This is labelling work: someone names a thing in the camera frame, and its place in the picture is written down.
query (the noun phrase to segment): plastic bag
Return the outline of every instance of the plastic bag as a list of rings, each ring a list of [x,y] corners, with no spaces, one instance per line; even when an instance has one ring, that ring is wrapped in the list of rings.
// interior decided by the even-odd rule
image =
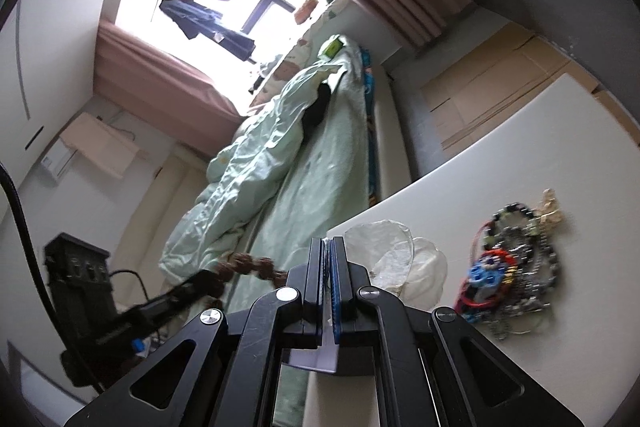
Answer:
[[[431,241],[390,220],[356,225],[343,236],[347,259],[369,270],[373,286],[413,308],[428,311],[438,304],[447,259]]]

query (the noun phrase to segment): light green blanket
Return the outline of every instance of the light green blanket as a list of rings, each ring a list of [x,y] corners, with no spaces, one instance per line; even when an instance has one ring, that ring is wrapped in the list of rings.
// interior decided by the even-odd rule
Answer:
[[[362,58],[357,45],[345,40],[347,45],[331,63],[299,73],[244,137],[211,161],[210,185],[162,253],[160,268],[171,282],[210,269],[218,257],[233,251],[244,225],[267,201],[250,251],[256,257],[271,257],[276,269],[305,263],[312,237],[324,237],[329,229],[366,210]],[[315,101],[319,83],[340,69],[344,74],[332,86],[324,121],[300,149],[303,111]],[[272,290],[270,283],[256,277],[240,277],[226,311],[247,309]],[[307,378],[305,371],[283,366],[274,425],[302,425]]]
[[[277,192],[302,143],[302,115],[318,86],[340,64],[301,71],[260,112],[246,133],[207,168],[209,185],[167,240],[159,267],[177,284],[234,251],[243,227]]]
[[[277,269],[306,263],[312,237],[369,206],[367,123],[362,60],[357,47],[341,52],[351,63],[334,89],[324,121],[296,157],[278,194],[268,203],[251,254],[271,257]],[[251,306],[273,287],[256,277],[240,277],[228,311]],[[300,427],[308,372],[282,366],[273,424]]]

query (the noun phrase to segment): blue gripper pad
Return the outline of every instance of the blue gripper pad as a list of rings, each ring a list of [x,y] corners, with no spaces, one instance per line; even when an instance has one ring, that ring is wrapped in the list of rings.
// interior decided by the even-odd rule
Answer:
[[[335,257],[334,240],[329,240],[329,286],[331,288],[331,320],[334,325],[334,341],[340,343],[342,333],[342,314],[340,313],[340,280],[338,279],[338,262]]]

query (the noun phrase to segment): white table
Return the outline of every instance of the white table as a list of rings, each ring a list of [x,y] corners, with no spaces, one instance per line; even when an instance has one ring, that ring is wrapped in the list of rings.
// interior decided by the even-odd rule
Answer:
[[[540,333],[497,343],[587,427],[604,425],[640,374],[640,150],[564,74],[507,122],[415,184],[335,227],[393,219],[442,250],[452,306],[479,226],[554,188],[562,275]]]

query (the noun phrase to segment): cable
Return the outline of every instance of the cable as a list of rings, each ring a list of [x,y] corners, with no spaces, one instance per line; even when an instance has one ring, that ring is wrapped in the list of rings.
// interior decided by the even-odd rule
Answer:
[[[134,133],[133,131],[130,131],[128,129],[121,129],[120,127],[114,127],[113,125],[111,126],[111,128],[119,131],[120,133],[128,134],[131,137],[131,141],[136,141],[136,133]]]
[[[2,190],[4,190],[7,200],[9,201],[9,208],[11,209],[11,213],[14,216],[15,226],[18,229],[18,236],[20,237],[20,243],[22,244],[22,249],[24,250],[24,256],[27,260],[27,266],[29,267],[31,278],[33,279],[33,283],[36,286],[38,297],[40,297],[40,301],[42,302],[47,315],[49,315],[49,320],[53,324],[53,327],[60,336],[60,339],[62,340],[62,343],[65,345],[66,349],[71,353],[71,355],[76,359],[76,362],[78,362],[79,366],[86,373],[91,382],[91,386],[96,390],[98,394],[101,394],[104,391],[102,385],[82,358],[82,355],[78,351],[76,345],[69,339],[65,330],[63,330],[60,321],[58,320],[56,310],[53,307],[51,299],[49,298],[49,294],[47,293],[47,287],[45,286],[44,281],[42,280],[42,275],[40,274],[38,260],[35,251],[33,250],[33,243],[31,242],[29,229],[27,227],[27,220],[24,217],[22,204],[20,203],[20,196],[18,195],[18,191],[15,188],[14,181],[11,179],[9,172],[6,171],[1,162],[0,185],[2,186]]]
[[[129,270],[126,268],[123,268],[121,270],[114,270],[109,274],[109,277],[113,277],[114,275],[117,275],[118,273],[130,273],[132,275],[135,275],[138,279],[138,281],[140,282],[140,286],[142,287],[142,293],[145,295],[145,299],[147,302],[149,302],[149,294],[146,292],[146,288],[145,288],[145,283],[142,281],[142,277],[140,277],[140,274],[138,272],[136,272],[135,270]],[[156,330],[156,335],[158,336],[158,346],[160,345],[160,331]]]

